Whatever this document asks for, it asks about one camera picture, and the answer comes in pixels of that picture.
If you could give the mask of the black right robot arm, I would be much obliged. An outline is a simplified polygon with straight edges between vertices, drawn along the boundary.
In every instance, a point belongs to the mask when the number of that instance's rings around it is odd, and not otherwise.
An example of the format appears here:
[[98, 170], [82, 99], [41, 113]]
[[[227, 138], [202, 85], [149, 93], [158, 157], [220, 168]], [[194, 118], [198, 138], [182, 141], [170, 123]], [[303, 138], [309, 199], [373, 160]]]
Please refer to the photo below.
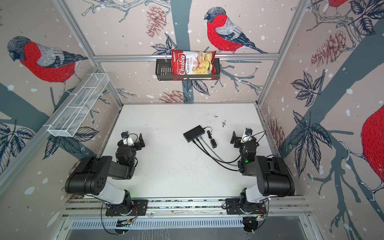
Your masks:
[[246, 129], [242, 137], [233, 133], [230, 143], [240, 152], [239, 172], [243, 176], [257, 178], [253, 187], [244, 188], [240, 194], [242, 210], [250, 212], [270, 198], [295, 194], [293, 176], [284, 160], [276, 155], [258, 156], [260, 144], [252, 136], [251, 129]]

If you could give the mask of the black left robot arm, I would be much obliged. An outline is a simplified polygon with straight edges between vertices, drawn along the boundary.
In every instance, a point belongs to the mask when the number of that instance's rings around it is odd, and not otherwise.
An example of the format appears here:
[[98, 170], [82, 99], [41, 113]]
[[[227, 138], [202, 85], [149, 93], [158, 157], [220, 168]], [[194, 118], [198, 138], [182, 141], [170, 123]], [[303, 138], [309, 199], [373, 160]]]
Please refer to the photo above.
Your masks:
[[66, 180], [64, 187], [66, 193], [93, 196], [112, 206], [131, 209], [133, 203], [129, 191], [111, 184], [108, 182], [108, 178], [132, 179], [138, 164], [137, 151], [145, 147], [145, 142], [142, 134], [137, 135], [128, 131], [122, 132], [121, 138], [115, 153], [115, 161], [112, 156], [80, 160]]

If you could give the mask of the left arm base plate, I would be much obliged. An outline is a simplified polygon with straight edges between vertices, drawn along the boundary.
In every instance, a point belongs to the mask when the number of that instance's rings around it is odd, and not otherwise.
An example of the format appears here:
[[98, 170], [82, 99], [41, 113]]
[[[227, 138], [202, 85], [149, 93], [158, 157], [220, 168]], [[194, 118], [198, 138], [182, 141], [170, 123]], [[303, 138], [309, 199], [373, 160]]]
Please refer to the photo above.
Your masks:
[[148, 200], [131, 200], [126, 205], [124, 203], [119, 205], [107, 204], [106, 216], [107, 217], [124, 217], [124, 216], [145, 216]]

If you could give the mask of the black power adapter with cord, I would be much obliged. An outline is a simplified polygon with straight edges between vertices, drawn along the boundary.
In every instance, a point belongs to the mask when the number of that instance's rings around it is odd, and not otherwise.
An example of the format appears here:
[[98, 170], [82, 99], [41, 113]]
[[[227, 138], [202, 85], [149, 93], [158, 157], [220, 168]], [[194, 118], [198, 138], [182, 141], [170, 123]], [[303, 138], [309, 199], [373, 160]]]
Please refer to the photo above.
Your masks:
[[213, 129], [211, 127], [205, 127], [204, 130], [207, 131], [211, 146], [213, 149], [215, 149], [217, 147], [217, 143], [216, 143], [216, 140], [212, 136]]

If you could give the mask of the black network switch box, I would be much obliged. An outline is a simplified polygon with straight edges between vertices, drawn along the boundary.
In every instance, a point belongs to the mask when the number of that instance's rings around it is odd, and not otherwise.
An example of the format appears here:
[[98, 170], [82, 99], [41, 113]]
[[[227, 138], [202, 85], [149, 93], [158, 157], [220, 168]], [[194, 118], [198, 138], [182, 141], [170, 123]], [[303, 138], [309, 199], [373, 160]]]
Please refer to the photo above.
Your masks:
[[196, 138], [202, 136], [204, 133], [205, 133], [205, 130], [203, 129], [203, 127], [198, 125], [197, 127], [184, 133], [183, 136], [186, 139], [186, 141], [189, 143], [195, 140]]

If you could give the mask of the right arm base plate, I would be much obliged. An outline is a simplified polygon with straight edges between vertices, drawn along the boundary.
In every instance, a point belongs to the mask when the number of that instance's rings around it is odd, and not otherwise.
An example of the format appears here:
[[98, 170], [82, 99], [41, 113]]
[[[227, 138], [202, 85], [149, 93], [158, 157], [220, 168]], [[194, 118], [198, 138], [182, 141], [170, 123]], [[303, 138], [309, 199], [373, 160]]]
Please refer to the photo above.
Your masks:
[[225, 199], [224, 209], [228, 215], [266, 215], [264, 204], [249, 203], [240, 198]]

